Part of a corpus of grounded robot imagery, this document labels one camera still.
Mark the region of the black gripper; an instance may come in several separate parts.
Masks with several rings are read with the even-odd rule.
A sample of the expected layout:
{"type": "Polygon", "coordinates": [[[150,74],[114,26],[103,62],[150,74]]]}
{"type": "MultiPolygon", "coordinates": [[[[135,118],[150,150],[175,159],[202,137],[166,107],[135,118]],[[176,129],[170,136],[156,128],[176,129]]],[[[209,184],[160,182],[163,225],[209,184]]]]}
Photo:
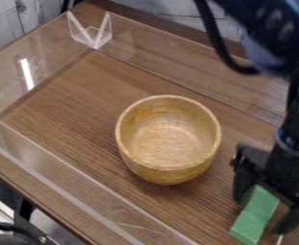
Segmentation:
{"type": "Polygon", "coordinates": [[[299,134],[278,133],[271,151],[239,144],[230,163],[235,202],[245,202],[254,185],[267,188],[289,204],[274,234],[291,233],[299,227],[299,134]]]}

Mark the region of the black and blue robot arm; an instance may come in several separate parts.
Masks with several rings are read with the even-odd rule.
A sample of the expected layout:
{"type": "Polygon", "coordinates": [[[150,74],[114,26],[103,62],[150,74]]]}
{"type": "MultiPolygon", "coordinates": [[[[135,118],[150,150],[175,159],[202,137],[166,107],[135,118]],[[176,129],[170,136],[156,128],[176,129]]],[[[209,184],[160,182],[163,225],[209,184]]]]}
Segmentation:
{"type": "Polygon", "coordinates": [[[254,185],[266,187],[289,204],[274,228],[287,234],[299,226],[299,0],[214,0],[245,31],[253,62],[238,65],[225,47],[229,67],[247,75],[269,74],[289,80],[286,116],[275,132],[273,150],[239,145],[233,159],[234,199],[242,201],[254,185]]]}

